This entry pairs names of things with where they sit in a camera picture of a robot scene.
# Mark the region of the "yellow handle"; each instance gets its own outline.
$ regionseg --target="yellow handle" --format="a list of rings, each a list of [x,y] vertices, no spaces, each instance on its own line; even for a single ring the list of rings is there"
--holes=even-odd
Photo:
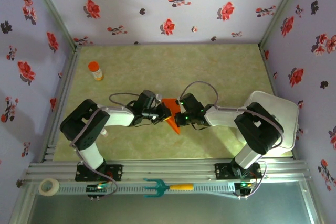
[[[194,184],[181,184],[181,185],[172,185],[169,187],[170,190],[187,190],[193,191]]]

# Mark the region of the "small bottle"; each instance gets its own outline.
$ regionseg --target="small bottle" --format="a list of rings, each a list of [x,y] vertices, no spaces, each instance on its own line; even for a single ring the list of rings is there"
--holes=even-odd
[[[96,81],[101,81],[104,78],[103,72],[101,71],[96,61],[92,61],[89,63],[89,69],[92,72],[93,77]]]

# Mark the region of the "floral wallpaper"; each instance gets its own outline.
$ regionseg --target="floral wallpaper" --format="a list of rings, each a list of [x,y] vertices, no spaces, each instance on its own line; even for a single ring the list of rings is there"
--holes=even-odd
[[[281,0],[52,1],[78,45],[259,43],[281,2]],[[284,34],[290,26],[289,19],[284,26]],[[87,38],[85,40],[88,43],[85,44],[81,40],[83,38]]]
[[[307,160],[328,221],[336,222],[334,0],[291,0],[264,46],[279,96],[299,109],[296,150]]]
[[[0,223],[36,161],[71,49],[43,0],[5,0],[0,12]]]

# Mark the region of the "orange triangular object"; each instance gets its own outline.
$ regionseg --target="orange triangular object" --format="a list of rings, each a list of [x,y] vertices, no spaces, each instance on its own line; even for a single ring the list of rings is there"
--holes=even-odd
[[[181,111],[180,106],[176,103],[177,99],[162,99],[161,102],[164,103],[164,105],[170,109],[172,112],[172,116],[167,118],[165,121],[170,125],[171,128],[174,129],[174,131],[179,134],[180,128],[177,127],[177,124],[175,123],[175,114],[179,113]]]

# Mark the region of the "masking tape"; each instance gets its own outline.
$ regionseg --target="masking tape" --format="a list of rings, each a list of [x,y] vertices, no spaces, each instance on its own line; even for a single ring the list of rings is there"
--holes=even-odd
[[[38,192],[43,196],[53,196],[59,190],[59,182],[53,178],[42,180],[38,186]]]

